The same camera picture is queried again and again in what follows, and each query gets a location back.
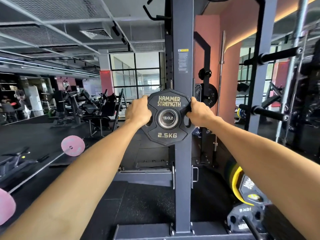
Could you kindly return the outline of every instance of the pink weight plate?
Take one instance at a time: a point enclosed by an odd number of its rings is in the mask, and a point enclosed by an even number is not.
[[[84,141],[78,136],[68,136],[61,142],[61,148],[65,154],[76,157],[85,150]]]
[[[14,198],[0,188],[0,226],[13,216],[16,210]]]

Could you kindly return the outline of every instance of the person's left hand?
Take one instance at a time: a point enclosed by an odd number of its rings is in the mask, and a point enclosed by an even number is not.
[[[149,122],[151,111],[148,109],[148,96],[143,95],[140,99],[135,99],[125,111],[127,123],[133,123],[138,128]]]

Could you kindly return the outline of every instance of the barbell with pink plates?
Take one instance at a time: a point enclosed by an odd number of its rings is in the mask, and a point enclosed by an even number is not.
[[[48,167],[51,163],[53,163],[62,155],[66,154],[71,157],[79,156],[85,150],[86,145],[80,137],[72,135],[62,140],[61,148],[63,153],[61,153],[60,155],[52,159],[50,162],[48,162],[38,171],[30,175],[28,178],[23,180],[21,183],[19,183],[17,186],[11,189],[9,192],[3,189],[0,189],[0,226],[4,224],[6,221],[8,221],[13,216],[16,210],[16,202],[14,201],[14,198],[11,196],[11,194],[14,193],[14,191],[16,191],[18,188],[20,188],[27,181],[32,179],[34,176],[36,176],[38,173],[40,173],[43,169]]]

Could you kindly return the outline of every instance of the person's right arm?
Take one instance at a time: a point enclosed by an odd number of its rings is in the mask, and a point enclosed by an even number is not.
[[[187,116],[223,142],[243,171],[307,239],[320,236],[320,165],[294,151],[217,117],[191,99]]]

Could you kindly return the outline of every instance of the person's left arm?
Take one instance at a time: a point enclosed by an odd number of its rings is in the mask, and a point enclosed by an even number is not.
[[[147,96],[134,100],[124,125],[82,153],[0,240],[80,239],[132,137],[150,120],[147,102]]]

